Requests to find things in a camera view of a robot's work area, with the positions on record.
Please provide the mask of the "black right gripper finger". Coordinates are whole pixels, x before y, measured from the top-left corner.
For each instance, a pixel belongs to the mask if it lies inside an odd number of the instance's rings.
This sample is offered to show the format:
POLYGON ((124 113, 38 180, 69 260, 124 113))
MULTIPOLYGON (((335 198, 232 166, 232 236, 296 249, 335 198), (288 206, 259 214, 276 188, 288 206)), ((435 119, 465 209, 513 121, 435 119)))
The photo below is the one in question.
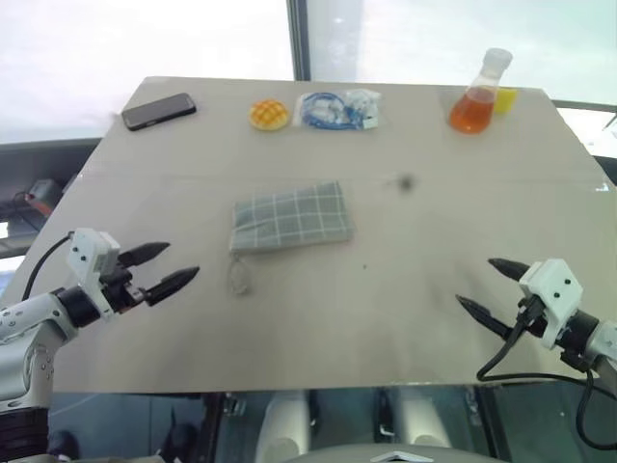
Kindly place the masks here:
POLYGON ((515 282, 518 282, 530 268, 525 263, 503 258, 490 258, 488 263, 501 275, 515 282))
POLYGON ((507 340, 512 332, 512 329, 497 320, 491 315, 491 312, 477 302, 456 294, 459 304, 463 309, 480 325, 491 331, 503 340, 507 340))

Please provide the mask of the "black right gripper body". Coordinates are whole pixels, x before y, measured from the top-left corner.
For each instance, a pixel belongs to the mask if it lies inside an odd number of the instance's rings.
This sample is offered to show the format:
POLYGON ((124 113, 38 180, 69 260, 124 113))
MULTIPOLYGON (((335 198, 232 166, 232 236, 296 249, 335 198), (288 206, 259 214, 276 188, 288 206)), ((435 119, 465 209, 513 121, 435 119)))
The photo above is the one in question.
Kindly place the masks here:
POLYGON ((537 295, 525 297, 519 301, 518 308, 516 322, 508 338, 518 339, 524 332, 541 338, 547 328, 546 305, 542 299, 537 295))

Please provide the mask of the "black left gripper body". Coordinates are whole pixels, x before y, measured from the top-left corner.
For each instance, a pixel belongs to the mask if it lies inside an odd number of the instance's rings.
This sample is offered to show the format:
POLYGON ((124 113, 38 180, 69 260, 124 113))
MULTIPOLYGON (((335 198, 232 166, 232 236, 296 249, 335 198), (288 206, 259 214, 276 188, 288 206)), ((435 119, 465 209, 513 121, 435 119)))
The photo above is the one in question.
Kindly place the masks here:
POLYGON ((99 278, 102 294, 114 313, 128 312, 145 301, 145 291, 134 286, 132 279, 132 273, 119 263, 99 278))

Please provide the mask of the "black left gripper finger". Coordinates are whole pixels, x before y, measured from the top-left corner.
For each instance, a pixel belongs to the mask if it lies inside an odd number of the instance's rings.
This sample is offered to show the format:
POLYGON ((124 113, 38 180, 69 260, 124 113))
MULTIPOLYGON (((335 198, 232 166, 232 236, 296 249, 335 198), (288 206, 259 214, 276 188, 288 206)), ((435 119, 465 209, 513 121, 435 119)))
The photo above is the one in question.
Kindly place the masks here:
POLYGON ((120 265, 141 265, 155 259, 170 246, 169 242, 161 241, 145 243, 119 254, 118 263, 120 265))
POLYGON ((157 285, 144 291, 144 300, 149 306, 154 306, 176 294, 188 285, 199 273, 198 266, 187 267, 164 277, 157 285))

